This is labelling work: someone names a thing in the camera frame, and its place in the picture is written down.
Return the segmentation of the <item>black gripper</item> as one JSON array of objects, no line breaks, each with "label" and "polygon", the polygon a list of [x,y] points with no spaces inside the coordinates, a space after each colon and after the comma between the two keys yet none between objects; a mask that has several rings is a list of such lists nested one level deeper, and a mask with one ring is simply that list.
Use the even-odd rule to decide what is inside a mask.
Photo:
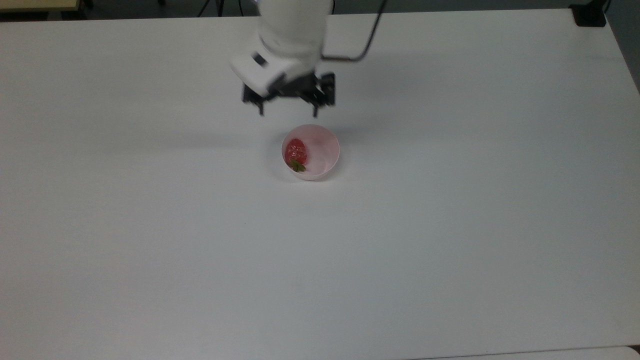
[{"label": "black gripper", "polygon": [[[336,104],[336,75],[333,72],[323,73],[319,77],[306,74],[295,79],[288,79],[285,74],[277,77],[270,84],[270,98],[302,98],[313,106],[312,116],[317,118],[320,109],[334,107]],[[265,99],[244,85],[242,102],[258,109],[259,116],[265,116]]]}]

